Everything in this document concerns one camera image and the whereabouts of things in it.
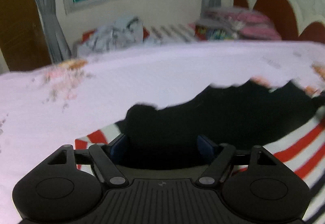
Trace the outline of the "striped black red white shirt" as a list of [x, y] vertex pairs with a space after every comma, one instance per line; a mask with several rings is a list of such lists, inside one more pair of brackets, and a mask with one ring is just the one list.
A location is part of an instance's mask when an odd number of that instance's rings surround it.
[[[319, 150], [296, 172], [284, 160], [301, 150], [319, 128], [279, 155], [265, 145], [305, 125], [324, 105], [324, 95], [308, 96], [293, 82], [270, 90], [248, 81], [238, 87], [207, 87], [191, 101], [161, 110], [132, 106], [118, 121], [124, 138], [111, 151], [125, 168], [127, 185], [108, 185], [101, 203], [79, 223], [316, 223], [303, 214], [323, 201], [320, 177], [308, 186], [302, 177], [324, 153]], [[208, 168], [198, 136], [235, 147], [217, 185], [197, 185]]]

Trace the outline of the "crumpled grey white clothes pile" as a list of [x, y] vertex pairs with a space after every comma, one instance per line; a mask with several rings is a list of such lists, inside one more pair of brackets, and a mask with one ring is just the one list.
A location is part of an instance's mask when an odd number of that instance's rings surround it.
[[95, 29], [89, 39], [76, 44], [75, 57], [124, 50], [144, 41], [143, 21], [137, 16], [119, 18], [115, 22]]

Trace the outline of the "floral white bed sheet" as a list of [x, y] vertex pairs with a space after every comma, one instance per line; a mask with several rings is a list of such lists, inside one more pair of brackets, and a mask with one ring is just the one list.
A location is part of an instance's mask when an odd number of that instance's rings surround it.
[[137, 102], [159, 107], [188, 101], [210, 84], [230, 86], [261, 76], [324, 89], [312, 70], [324, 64], [315, 42], [216, 41], [132, 48], [88, 58], [72, 100], [50, 99], [48, 72], [1, 75], [1, 223], [21, 218], [15, 184], [61, 145], [73, 144], [125, 117]]

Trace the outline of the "colourful folded cloth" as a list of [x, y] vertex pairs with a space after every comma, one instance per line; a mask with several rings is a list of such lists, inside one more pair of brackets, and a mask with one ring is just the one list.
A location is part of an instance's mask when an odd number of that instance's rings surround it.
[[223, 28], [211, 28], [202, 25], [196, 25], [194, 30], [195, 36], [201, 41], [213, 40], [234, 40], [232, 32]]

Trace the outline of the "grey striped white mattress cover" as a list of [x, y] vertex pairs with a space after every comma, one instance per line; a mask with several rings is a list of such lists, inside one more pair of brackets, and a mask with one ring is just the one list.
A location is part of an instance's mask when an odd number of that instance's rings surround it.
[[157, 45], [198, 42], [193, 24], [169, 24], [143, 27], [143, 41]]

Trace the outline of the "pink grey folded blankets stack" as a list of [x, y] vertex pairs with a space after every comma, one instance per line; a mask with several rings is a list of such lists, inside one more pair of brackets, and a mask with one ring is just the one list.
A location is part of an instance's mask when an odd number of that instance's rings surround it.
[[234, 40], [279, 41], [282, 39], [267, 16], [247, 8], [208, 8], [194, 23], [194, 29], [196, 25], [223, 28], [232, 32]]

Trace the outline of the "red white scalloped headboard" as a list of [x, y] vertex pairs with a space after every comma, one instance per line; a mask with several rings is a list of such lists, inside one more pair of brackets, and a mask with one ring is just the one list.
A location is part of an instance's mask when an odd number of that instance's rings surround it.
[[299, 32], [296, 13], [289, 0], [257, 0], [253, 9], [271, 19], [284, 41], [311, 41], [324, 44], [324, 23], [319, 20], [312, 21]]

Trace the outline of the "brown wooden door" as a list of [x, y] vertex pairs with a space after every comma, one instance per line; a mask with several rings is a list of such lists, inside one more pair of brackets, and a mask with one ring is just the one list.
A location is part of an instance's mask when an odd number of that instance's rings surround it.
[[10, 71], [51, 64], [35, 0], [1, 0], [1, 52]]

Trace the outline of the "grey left curtain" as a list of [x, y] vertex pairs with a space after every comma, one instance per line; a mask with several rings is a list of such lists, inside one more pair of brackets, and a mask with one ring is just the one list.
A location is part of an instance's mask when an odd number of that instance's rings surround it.
[[56, 0], [35, 0], [39, 10], [43, 34], [52, 63], [61, 63], [71, 57], [71, 52], [56, 16]]

